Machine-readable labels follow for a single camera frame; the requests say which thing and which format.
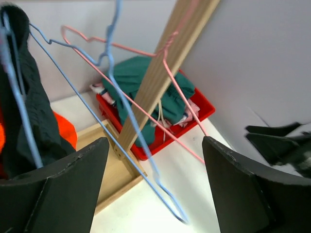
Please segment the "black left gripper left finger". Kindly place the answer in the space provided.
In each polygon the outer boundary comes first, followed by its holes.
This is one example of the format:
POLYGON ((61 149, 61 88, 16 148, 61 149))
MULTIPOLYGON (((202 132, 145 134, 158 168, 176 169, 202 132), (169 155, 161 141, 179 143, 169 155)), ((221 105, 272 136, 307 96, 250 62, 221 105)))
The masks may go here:
POLYGON ((100 137, 43 168, 0 182, 2 233, 88 233, 109 141, 100 137))

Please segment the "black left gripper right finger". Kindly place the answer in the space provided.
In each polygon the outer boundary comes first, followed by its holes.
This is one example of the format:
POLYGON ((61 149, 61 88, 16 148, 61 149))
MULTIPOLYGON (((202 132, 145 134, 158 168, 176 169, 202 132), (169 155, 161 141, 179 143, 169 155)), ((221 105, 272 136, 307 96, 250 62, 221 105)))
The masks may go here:
POLYGON ((223 233, 309 233, 311 180, 279 171, 205 136, 208 180, 223 233))

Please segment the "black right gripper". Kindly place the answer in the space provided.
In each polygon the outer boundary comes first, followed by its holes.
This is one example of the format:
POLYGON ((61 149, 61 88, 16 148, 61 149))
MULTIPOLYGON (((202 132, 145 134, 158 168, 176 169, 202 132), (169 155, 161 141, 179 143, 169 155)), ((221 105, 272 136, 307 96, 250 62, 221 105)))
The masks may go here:
POLYGON ((311 176, 311 132, 297 130, 305 127, 294 122, 279 127, 246 126, 245 137, 268 162, 276 166, 286 164, 303 177, 311 176))

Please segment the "dark navy shorts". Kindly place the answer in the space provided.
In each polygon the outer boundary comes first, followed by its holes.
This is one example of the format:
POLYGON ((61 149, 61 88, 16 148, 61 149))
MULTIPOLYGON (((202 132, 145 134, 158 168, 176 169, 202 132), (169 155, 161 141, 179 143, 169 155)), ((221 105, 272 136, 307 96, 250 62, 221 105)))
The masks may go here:
MULTIPOLYGON (((43 165, 51 164, 75 152, 58 127, 48 96, 42 86, 37 64, 28 50, 29 18, 16 5, 5 4, 0 13, 7 14, 15 35, 21 75, 25 85, 25 107, 43 165)), ((1 151, 4 172, 8 178, 36 168, 29 148, 20 112, 7 74, 0 71, 0 109, 4 120, 5 143, 1 151)))

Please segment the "orange shorts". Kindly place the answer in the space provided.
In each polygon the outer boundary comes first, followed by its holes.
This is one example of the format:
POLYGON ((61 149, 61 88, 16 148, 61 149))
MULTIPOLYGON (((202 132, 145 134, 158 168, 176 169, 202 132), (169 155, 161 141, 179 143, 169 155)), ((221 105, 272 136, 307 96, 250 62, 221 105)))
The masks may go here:
MULTIPOLYGON (((75 152, 74 126, 56 114, 47 100, 28 101, 26 109, 44 166, 75 152)), ((0 177, 8 179, 34 169, 18 107, 14 102, 4 103, 0 106, 0 177)))

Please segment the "light blue wire hanger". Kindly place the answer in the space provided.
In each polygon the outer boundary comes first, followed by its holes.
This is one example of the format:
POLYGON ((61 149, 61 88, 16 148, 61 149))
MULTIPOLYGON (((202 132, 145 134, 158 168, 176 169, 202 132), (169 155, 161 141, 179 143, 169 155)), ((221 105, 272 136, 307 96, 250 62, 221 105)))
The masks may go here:
POLYGON ((101 91, 100 91, 100 96, 104 96, 104 99, 108 101, 108 104, 110 106, 116 107, 117 106, 117 100, 120 100, 127 113, 128 116, 130 117, 130 121, 132 123, 132 126, 134 127, 135 132, 138 134, 138 139, 142 145, 142 148, 144 150, 144 152, 146 153, 147 157, 150 159, 150 164, 153 170, 153 178, 155 183, 157 184, 157 186, 163 191, 165 192, 171 199, 172 203, 175 206, 175 209, 178 211, 177 213, 174 211, 174 209, 167 203, 167 201, 164 199, 164 197, 161 195, 161 193, 158 192, 158 190, 155 188, 155 186, 151 183, 151 181, 146 177, 146 175, 144 175, 144 172, 138 167, 138 165, 136 164, 136 162, 134 162, 134 160, 130 157, 130 155, 125 151, 125 149, 120 145, 120 143, 117 141, 117 139, 108 131, 108 129, 106 128, 106 126, 104 126, 102 124, 102 122, 99 120, 99 118, 96 116, 96 114, 93 112, 93 110, 91 110, 90 106, 86 103, 85 99, 79 94, 79 92, 77 91, 77 89, 74 87, 74 85, 71 83, 71 81, 68 79, 68 77, 65 75, 65 73, 63 72, 63 70, 60 68, 59 64, 53 59, 53 57, 50 55, 50 53, 46 50, 46 48, 38 41, 38 39, 34 36, 34 34, 32 32, 30 32, 31 36, 33 37, 33 39, 37 42, 37 44, 44 50, 44 52, 49 56, 49 58, 52 60, 52 62, 55 64, 55 66, 57 67, 57 69, 60 71, 60 73, 63 75, 63 77, 66 79, 66 81, 68 82, 68 84, 71 86, 71 88, 73 89, 73 91, 77 94, 77 96, 80 98, 80 100, 83 102, 83 104, 85 105, 85 107, 90 111, 90 113, 94 116, 94 118, 98 121, 98 123, 100 124, 100 126, 104 129, 104 131, 106 133, 108 133, 108 135, 110 136, 110 138, 113 140, 113 142, 115 142, 117 148, 119 148, 121 150, 121 152, 124 153, 125 157, 127 158, 127 160, 130 162, 131 165, 134 166, 135 170, 143 177, 143 179, 146 181, 146 183, 149 185, 149 187, 153 190, 153 192, 157 195, 157 197, 162 201, 162 203, 167 207, 167 209, 173 214, 173 216, 178 219, 180 222, 184 223, 184 224, 188 224, 189 220, 188 217, 186 216, 184 210, 182 209, 182 207, 180 206, 180 204, 178 203, 177 199, 173 196, 173 194, 162 184, 162 182, 160 181, 160 173, 159 170, 154 162, 154 160, 152 159, 151 156, 151 152, 148 148, 148 145, 140 131, 140 129, 138 128, 138 122, 136 120, 136 117, 134 116, 134 112, 131 109, 131 106, 128 102, 128 99, 126 98, 125 94, 122 92, 121 88, 119 87, 119 85, 117 84, 117 81, 114 78, 113 75, 113 71, 114 71, 114 58, 111 52, 111 48, 112 48, 112 38, 113 38, 113 34, 114 34, 114 30, 115 27, 117 25, 117 21, 119 19, 121 13, 121 1, 117 0, 116 1, 116 5, 115 5, 115 13, 112 19, 112 22, 110 25, 107 26, 106 29, 106 45, 105 45, 105 49, 104 52, 101 53, 99 55, 98 61, 95 61, 93 58, 90 57, 90 55, 88 55, 82 48, 76 46, 76 45, 71 45, 68 42, 60 42, 54 39, 48 39, 43 32, 34 24, 30 23, 31 28, 33 28, 34 30, 38 31, 38 33, 42 36, 42 38, 44 39, 44 41, 47 44, 52 44, 52 43, 56 43, 60 46, 63 47, 67 47, 67 48, 71 48, 74 49, 78 54, 80 54, 82 56, 83 59, 85 59, 87 62, 89 62, 91 65, 94 65, 96 68, 101 66, 102 60, 106 57, 108 59, 108 77, 106 78, 107 81, 111 82, 111 85, 114 86, 115 91, 117 93, 117 95, 119 96, 118 98, 112 98, 110 96, 110 94, 108 94, 107 92, 104 92, 104 89, 106 89, 105 86, 101 87, 101 91))
POLYGON ((14 98, 17 103, 17 107, 20 113, 22 125, 24 128, 24 133, 28 142, 29 149, 34 161, 36 168, 42 168, 43 162, 37 148, 34 134, 31 128, 29 116, 24 103, 24 98, 26 97, 25 87, 23 83, 23 78, 21 75, 21 68, 17 53, 17 44, 13 29, 11 29, 9 17, 6 12, 3 13, 3 25, 0 27, 0 61, 3 70, 8 75, 8 80, 10 87, 12 89, 14 98), (10 36, 12 39, 13 53, 15 56, 16 66, 12 62, 12 56, 10 51, 10 46, 7 37, 10 36))

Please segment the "pink shark print shorts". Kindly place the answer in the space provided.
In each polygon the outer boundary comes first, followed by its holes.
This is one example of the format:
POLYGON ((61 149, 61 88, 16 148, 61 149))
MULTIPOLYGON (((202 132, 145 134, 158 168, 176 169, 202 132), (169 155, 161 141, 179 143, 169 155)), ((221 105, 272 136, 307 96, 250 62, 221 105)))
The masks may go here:
MULTIPOLYGON (((135 98, 138 89, 141 85, 142 80, 135 78, 119 77, 115 78, 121 90, 131 99, 135 98)), ((193 103, 190 98, 195 94, 195 86, 190 82, 185 76, 178 73, 175 76, 175 80, 182 90, 185 98, 192 107, 196 115, 200 108, 193 103)), ((109 102, 109 104, 117 108, 121 125, 124 124, 128 112, 123 105, 122 100, 117 94, 115 88, 106 80, 102 79, 101 82, 104 90, 102 92, 102 97, 109 102)), ((184 125, 186 122, 193 120, 193 115, 191 111, 187 108, 186 104, 183 102, 181 96, 176 90, 175 86, 171 84, 166 90, 165 94, 161 98, 161 116, 158 115, 158 107, 152 113, 152 117, 162 123, 165 121, 165 126, 171 125, 184 125)))

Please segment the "green shorts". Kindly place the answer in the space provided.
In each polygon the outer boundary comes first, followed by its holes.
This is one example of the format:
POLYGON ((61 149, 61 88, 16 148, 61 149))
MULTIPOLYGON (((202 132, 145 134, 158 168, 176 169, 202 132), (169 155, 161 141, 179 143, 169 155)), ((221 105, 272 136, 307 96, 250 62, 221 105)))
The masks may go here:
MULTIPOLYGON (((119 78, 119 77, 135 78, 137 77, 139 80, 142 80, 143 84, 145 84, 145 81, 143 81, 143 79, 144 79, 145 73, 147 72, 150 62, 151 62, 151 57, 146 57, 146 56, 136 56, 128 60, 124 60, 114 66, 114 71, 113 71, 114 78, 119 78)), ((149 97, 150 93, 151 94, 156 93, 156 91, 154 91, 154 88, 155 88, 155 85, 153 82, 151 83, 149 82, 148 86, 146 84, 146 87, 142 88, 141 90, 142 94, 144 94, 144 97, 147 97, 147 99, 151 99, 151 97, 149 97)), ((154 124, 149 119, 146 122, 143 129, 141 130, 141 133, 148 145, 152 144, 155 140, 155 136, 154 136, 155 127, 156 127, 156 124, 154 124)))

